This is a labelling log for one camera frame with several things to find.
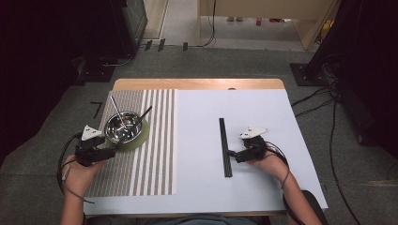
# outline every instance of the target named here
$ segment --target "person's right arm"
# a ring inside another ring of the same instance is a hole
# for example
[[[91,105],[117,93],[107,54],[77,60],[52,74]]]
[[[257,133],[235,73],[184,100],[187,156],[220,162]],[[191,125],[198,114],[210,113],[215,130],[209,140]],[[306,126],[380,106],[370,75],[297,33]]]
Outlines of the person's right arm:
[[[267,151],[266,157],[264,159],[250,161],[249,163],[259,167],[264,172],[274,176],[279,180],[282,185],[283,195],[287,204],[302,222],[304,222],[306,225],[321,224],[313,208],[310,206],[301,189],[299,188],[299,184],[295,176],[289,171],[288,167],[280,158]]]

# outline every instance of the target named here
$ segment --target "striped mat on floor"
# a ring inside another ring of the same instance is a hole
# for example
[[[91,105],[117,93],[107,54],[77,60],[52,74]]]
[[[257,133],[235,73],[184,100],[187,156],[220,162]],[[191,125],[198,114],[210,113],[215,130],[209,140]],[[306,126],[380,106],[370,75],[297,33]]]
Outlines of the striped mat on floor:
[[[140,147],[116,153],[99,171],[86,197],[176,194],[176,90],[111,91],[99,130],[118,109],[146,115],[149,136]]]

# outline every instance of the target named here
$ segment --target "white tabletop surface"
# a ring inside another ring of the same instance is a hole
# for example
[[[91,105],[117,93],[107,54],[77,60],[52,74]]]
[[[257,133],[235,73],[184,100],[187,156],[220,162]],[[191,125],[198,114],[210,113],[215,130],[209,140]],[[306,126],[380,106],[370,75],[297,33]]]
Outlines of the white tabletop surface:
[[[268,128],[262,137],[281,148],[300,187],[328,208],[285,90],[178,90],[176,194],[89,198],[95,204],[85,203],[85,213],[156,217],[283,211],[280,184],[259,169],[231,158],[233,177],[224,177],[219,118],[225,120],[233,151],[244,149],[239,135],[247,127]]]

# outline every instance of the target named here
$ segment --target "shiny silver bowl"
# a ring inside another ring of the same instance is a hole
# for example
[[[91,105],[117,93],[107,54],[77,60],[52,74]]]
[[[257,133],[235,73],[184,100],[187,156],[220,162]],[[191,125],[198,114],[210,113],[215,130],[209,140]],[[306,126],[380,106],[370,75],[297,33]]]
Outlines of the shiny silver bowl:
[[[139,116],[135,112],[121,112],[120,114],[126,128],[123,126],[118,114],[114,114],[105,124],[105,137],[112,143],[118,143],[124,135],[128,135],[123,143],[129,143],[140,135],[143,122],[141,121],[132,132],[127,133],[139,120]]]

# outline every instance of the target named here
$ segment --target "black metal base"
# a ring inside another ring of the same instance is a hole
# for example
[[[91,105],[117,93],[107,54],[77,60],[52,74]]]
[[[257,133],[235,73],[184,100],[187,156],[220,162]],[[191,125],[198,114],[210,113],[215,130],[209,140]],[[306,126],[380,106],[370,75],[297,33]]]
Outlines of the black metal base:
[[[114,75],[115,67],[88,67],[84,65],[74,85],[83,86],[86,82],[108,83]]]
[[[308,64],[290,64],[290,68],[292,69],[298,86],[329,86],[329,83],[323,80],[323,77],[325,77],[323,72],[320,72],[320,74],[316,76],[308,76],[305,73],[307,65]]]

